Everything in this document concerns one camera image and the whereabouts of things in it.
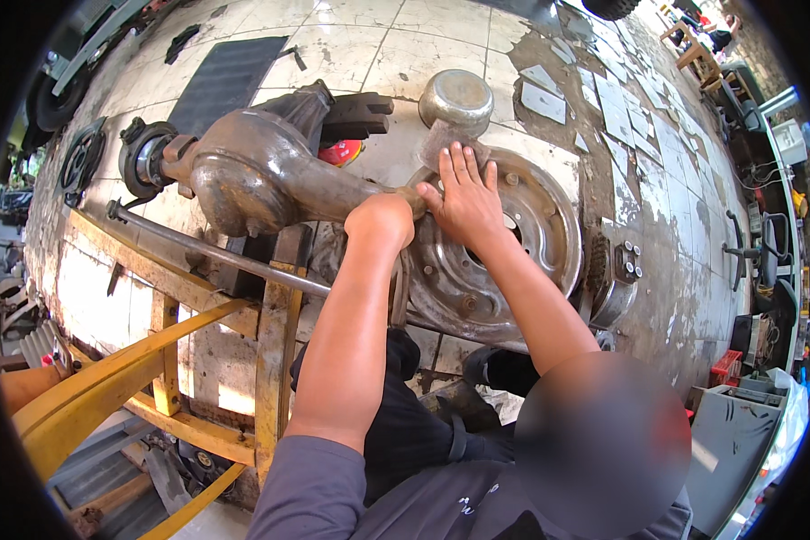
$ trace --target white container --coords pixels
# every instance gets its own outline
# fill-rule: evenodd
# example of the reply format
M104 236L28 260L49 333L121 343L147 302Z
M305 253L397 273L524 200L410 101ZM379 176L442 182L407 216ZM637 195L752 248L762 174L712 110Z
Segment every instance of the white container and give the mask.
M801 134L801 128L794 118L774 126L771 131L774 132L774 139L778 142L783 163L795 165L807 160L807 146L804 144L804 135Z

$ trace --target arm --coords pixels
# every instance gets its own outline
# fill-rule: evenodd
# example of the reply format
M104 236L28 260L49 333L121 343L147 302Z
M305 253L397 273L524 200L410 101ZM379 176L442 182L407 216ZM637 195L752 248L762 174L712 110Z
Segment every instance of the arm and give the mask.
M737 15L732 16L732 26L729 27L729 33L735 38L738 35L738 29L741 27L741 19Z
M541 375L552 366L585 352L599 351L597 341L561 290L504 226L497 191L497 165L480 179L474 152L459 143L439 158L445 199L427 183L417 186L438 224L455 241L474 251L509 304Z
M312 340L284 437L313 436L363 453L384 384L390 274L414 237L399 195L368 198L346 220L348 246Z

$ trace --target black rubber mat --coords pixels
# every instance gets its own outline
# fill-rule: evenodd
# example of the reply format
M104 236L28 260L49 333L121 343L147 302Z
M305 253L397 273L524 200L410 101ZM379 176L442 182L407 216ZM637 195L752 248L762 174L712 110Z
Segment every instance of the black rubber mat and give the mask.
M287 36L217 43L198 66L168 122L200 138L222 115L249 105Z

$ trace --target cracked floor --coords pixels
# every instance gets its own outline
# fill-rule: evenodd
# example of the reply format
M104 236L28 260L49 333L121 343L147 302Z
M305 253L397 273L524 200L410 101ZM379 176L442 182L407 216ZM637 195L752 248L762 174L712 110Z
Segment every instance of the cracked floor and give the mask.
M734 263L719 249L724 241L734 243L722 217L725 210L742 217L746 212L712 119L698 101L696 82L690 73L675 69L673 53L657 40L661 30L654 9L650 0L643 0L632 16L609 31L616 34L618 43L624 43L621 47L638 49L653 60L653 73L666 81L666 98L685 111L684 123L692 125L683 130L665 110L655 111L645 88L631 76L624 88L650 109L655 128L650 144L660 148L666 167L650 161L641 150L627 148L637 165L626 167L624 175L620 163L615 163L617 173L613 171L609 149L597 135L605 131L604 119L586 101L578 70L552 52L557 41L545 36L551 35L552 17L547 18L541 8L529 4L527 11L520 12L529 16L529 22L467 0L185 2L158 27L134 40L124 40L132 42L122 43L97 71L67 128L66 133L73 133L97 116L108 116L108 148L81 209L106 230L172 265L190 269L182 249L132 226L106 220L104 206L118 197L130 199L117 170L119 131L135 116L148 123L165 120L205 55L219 42L288 36L285 49L299 49L306 70L300 70L291 55L278 59L250 104L290 93L319 78L334 94L378 92L393 97L396 109L389 133L371 136L364 153L347 168L354 175L388 186L405 184L421 166L416 150L428 129L417 114L416 101L426 82L440 70L465 69L483 77L495 95L492 124L482 142L512 149L550 172L579 205L583 225L609 220L619 234L643 246L644 278L636 302L617 329L617 350L655 365L683 398L691 385L705 382L708 368L728 347L735 314L747 311L743 298L749 295L744 288L732 293L729 274ZM604 64L565 26L578 16L575 10L563 6L559 15L563 29L562 36L556 37L572 43L577 66L609 78ZM163 59L172 38L191 24L200 24L200 31L173 65L166 65ZM558 82L576 115L563 126L519 102L522 80L518 72L535 64ZM573 145L577 132L590 153L583 154ZM693 151L690 137L698 151ZM42 226L59 219L48 186L56 181L64 153L65 149L56 150L43 167L45 189L37 189L32 206L28 231L30 241L38 246L32 248L31 256L41 262L34 277L65 330L107 354L147 335L151 287L131 274L123 275L115 294L105 298L108 256L85 245L82 238L63 237L61 231L54 232L53 225ZM618 219L614 202L619 193L617 175L625 183L620 193L627 197L627 209L641 209L628 211L623 220ZM133 211L189 234L200 230L208 241L224 246L226 238L210 229L198 201L178 196L176 188L168 187L153 202ZM335 227L323 222L311 226L318 250L329 245L324 238L335 234ZM324 275L322 258L316 252L310 270L315 277ZM207 271L209 277L216 268ZM111 314L105 321L94 316L103 306ZM318 301L306 301L298 330L301 342L311 336L319 310ZM190 314L181 309L180 318ZM224 326L212 326L215 328L180 341L180 389L199 409L204 405L238 416L252 415L255 341ZM418 394L454 382L461 375L464 356L479 346L419 328L409 331L421 346L421 370L411 383ZM493 400L503 401L497 396ZM504 410L506 422L516 417L516 407L498 405L498 409Z

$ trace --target red crate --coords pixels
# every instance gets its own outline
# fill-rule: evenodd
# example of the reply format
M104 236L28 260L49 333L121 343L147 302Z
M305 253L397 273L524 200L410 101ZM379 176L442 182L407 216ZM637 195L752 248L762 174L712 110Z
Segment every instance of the red crate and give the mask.
M738 386L738 378L741 376L741 351L726 351L723 358L711 368L713 374L712 386L719 384L731 384Z

